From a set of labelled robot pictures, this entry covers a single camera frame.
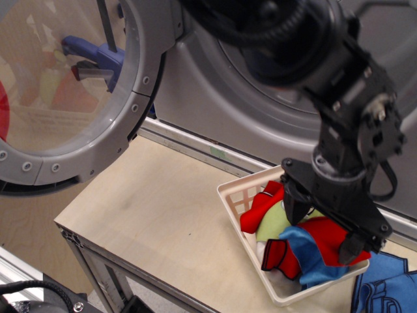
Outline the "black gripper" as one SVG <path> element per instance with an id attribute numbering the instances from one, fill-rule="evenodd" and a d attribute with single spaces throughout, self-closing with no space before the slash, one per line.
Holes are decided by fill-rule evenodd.
<path id="1" fill-rule="evenodd" d="M 290 225 L 295 226 L 318 210 L 347 231 L 339 247 L 339 263 L 351 264 L 361 253 L 380 252 L 393 229 L 375 205 L 392 198 L 393 193 L 372 195 L 372 167 L 340 173 L 322 156 L 312 163 L 285 158 L 284 209 Z"/>

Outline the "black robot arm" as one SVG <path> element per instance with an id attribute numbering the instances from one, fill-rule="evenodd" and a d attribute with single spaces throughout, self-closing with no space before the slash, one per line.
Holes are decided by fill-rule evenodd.
<path id="1" fill-rule="evenodd" d="M 311 162 L 285 158 L 284 204 L 297 224 L 318 209 L 347 232 L 339 262 L 379 252 L 392 227 L 376 207 L 393 197 L 371 193 L 382 169 L 406 141 L 385 69 L 358 44 L 360 22 L 335 1 L 183 1 L 212 36 L 238 48 L 250 74 L 270 87 L 292 88 L 321 118 Z"/>

